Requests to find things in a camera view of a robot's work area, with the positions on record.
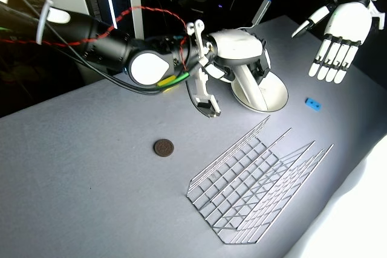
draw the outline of dish rack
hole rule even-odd
[[[257,243],[332,149],[305,158],[315,141],[278,158],[258,139],[270,116],[189,183],[187,197],[227,244]]]

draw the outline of gray table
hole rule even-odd
[[[260,138],[279,155],[316,140],[335,147],[256,245],[224,245],[185,197],[189,180],[258,124],[225,83],[211,81],[223,110],[207,119],[184,86],[155,97],[107,81],[0,119],[0,257],[282,257],[373,144],[387,132],[387,92],[358,69],[341,85],[307,77],[320,41],[287,17],[256,29],[287,106]],[[315,112],[304,101],[322,103]],[[175,144],[160,158],[159,138]]]

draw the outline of green wire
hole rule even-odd
[[[169,83],[167,83],[167,84],[165,84],[165,85],[162,85],[162,86],[160,86],[160,87],[162,88],[162,87],[167,87],[167,86],[174,85],[174,84],[176,84],[176,83],[180,83],[182,80],[188,78],[188,76],[189,76],[189,73],[184,73],[184,74],[182,74],[181,76],[178,76],[175,80],[170,81]]]

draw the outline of wire basket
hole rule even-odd
[[[305,160],[313,141],[278,158],[271,148],[291,129],[266,146],[257,134],[269,117],[189,184],[188,199],[224,243],[257,243],[333,147]]]

